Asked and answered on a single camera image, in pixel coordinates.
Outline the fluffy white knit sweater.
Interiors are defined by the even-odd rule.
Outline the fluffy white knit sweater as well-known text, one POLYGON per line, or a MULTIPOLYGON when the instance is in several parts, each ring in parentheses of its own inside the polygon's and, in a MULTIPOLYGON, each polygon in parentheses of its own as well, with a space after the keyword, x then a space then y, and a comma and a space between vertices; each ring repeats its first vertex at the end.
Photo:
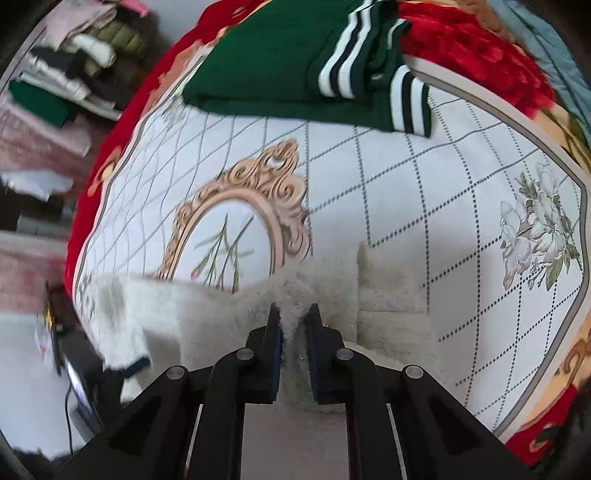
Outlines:
POLYGON ((444 378, 426 296, 399 257, 367 246, 309 258, 235 293, 189 281, 87 274, 74 305, 110 368, 147 358, 149 372, 124 390, 136 396, 166 368, 214 365, 263 334, 273 400, 245 410, 242 477, 345 479, 346 414, 312 395, 304 317, 318 311, 353 353, 379 366, 417 365, 444 378))

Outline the pile of folded clothes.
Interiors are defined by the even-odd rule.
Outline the pile of folded clothes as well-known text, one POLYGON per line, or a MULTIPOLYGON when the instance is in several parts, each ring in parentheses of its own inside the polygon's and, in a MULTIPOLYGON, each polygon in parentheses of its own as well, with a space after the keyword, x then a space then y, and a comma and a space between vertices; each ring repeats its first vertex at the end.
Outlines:
POLYGON ((1 105, 63 129, 81 115, 116 122, 161 44, 142 1, 59 1, 1 77, 1 105))

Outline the white dotted-lattice floral bedsheet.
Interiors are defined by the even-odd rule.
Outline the white dotted-lattice floral bedsheet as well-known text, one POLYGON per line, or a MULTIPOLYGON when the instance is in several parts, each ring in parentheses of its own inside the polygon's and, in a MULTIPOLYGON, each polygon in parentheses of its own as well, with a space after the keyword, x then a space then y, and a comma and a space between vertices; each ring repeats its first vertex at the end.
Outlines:
POLYGON ((207 54, 176 57, 88 189, 99 206, 72 296, 106 361, 141 352, 147 329, 99 312, 104 277, 233 291, 365 246, 414 275, 451 389, 489 429, 558 423, 590 375, 590 179, 561 144, 418 58, 428 138, 205 113, 181 93, 207 54))

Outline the pink lace curtain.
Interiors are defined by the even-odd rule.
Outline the pink lace curtain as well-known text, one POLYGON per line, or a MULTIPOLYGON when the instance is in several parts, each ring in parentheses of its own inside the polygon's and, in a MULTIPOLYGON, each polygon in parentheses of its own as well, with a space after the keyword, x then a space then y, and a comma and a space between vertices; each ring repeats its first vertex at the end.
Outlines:
POLYGON ((42 310, 44 285, 59 282, 74 203, 92 167, 1 108, 1 311, 42 310))

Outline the dark green striped-cuff sweater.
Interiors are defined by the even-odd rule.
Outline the dark green striped-cuff sweater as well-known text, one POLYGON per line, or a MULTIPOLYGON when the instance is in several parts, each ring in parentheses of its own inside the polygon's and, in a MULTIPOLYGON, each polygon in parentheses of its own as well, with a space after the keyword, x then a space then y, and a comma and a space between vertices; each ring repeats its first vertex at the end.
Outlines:
POLYGON ((185 85, 206 112, 432 134, 429 87, 394 1, 271 1, 221 36, 185 85))

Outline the grey-blue quilted fabric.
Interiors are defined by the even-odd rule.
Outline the grey-blue quilted fabric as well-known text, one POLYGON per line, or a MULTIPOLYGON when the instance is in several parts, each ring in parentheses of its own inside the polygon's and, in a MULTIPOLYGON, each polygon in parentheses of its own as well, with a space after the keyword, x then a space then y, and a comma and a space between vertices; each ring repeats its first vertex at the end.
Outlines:
POLYGON ((488 1, 488 6, 533 56, 590 143, 590 85, 559 33, 520 1, 488 1))

